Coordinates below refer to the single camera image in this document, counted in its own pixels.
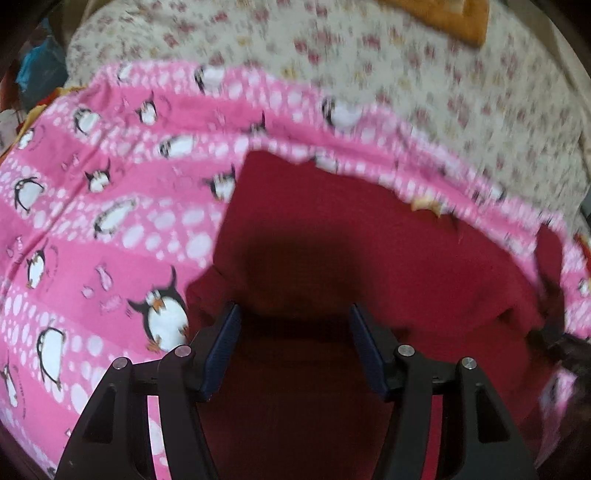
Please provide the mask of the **dark red small garment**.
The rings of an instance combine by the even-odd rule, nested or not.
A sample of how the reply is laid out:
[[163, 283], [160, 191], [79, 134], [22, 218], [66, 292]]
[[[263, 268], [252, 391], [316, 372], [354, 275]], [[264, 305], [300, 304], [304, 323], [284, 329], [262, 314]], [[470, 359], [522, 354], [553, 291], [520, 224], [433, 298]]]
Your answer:
[[211, 266], [185, 291], [192, 329], [228, 303], [242, 340], [221, 396], [202, 410], [223, 479], [370, 479], [393, 410], [370, 394], [351, 344], [353, 305], [428, 358], [474, 358], [524, 426], [527, 334], [564, 313], [563, 246], [537, 231], [539, 284], [452, 216], [385, 187], [246, 156]]

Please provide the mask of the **blue cloth beside bed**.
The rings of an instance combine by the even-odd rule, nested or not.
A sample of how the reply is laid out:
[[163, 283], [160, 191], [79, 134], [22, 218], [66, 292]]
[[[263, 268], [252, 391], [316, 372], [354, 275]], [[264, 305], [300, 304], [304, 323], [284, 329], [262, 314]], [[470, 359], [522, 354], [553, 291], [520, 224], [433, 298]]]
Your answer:
[[29, 50], [23, 57], [16, 77], [19, 100], [25, 110], [30, 110], [62, 87], [68, 78], [63, 48], [52, 35]]

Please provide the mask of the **pink penguin print blanket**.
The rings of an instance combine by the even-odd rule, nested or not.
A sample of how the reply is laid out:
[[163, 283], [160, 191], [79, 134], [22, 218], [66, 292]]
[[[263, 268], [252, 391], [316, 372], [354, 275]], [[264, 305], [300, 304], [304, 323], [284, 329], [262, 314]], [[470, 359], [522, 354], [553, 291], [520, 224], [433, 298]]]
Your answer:
[[[510, 196], [466, 162], [376, 105], [353, 107], [263, 71], [188, 62], [102, 69], [55, 100], [1, 166], [1, 436], [42, 478], [57, 468], [112, 362], [156, 361], [189, 344], [185, 291], [211, 266], [246, 156], [385, 187], [415, 211], [452, 216], [505, 249], [533, 285], [540, 227], [563, 246], [564, 313], [590, 332], [587, 251], [559, 216]], [[559, 369], [537, 411], [515, 425], [537, 479], [562, 468], [573, 434], [561, 424], [574, 377]], [[156, 476], [171, 477], [158, 400], [147, 400]]]

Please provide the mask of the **orange checkered pillow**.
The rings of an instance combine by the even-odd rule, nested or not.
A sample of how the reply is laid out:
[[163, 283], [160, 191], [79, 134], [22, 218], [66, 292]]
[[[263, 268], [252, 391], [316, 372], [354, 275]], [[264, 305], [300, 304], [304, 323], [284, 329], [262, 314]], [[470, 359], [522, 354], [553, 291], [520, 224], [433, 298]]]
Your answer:
[[391, 0], [381, 4], [401, 9], [471, 47], [480, 48], [486, 42], [490, 15], [487, 0]]

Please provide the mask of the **floral cream bed sheet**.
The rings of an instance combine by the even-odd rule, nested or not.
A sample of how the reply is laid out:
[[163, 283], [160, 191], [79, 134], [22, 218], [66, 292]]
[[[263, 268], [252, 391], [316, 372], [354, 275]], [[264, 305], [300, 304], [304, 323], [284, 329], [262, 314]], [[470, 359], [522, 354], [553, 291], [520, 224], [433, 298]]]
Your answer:
[[590, 119], [565, 68], [501, 2], [473, 49], [372, 1], [101, 1], [66, 50], [82, 85], [120, 61], [262, 68], [391, 106], [535, 205], [581, 224]]

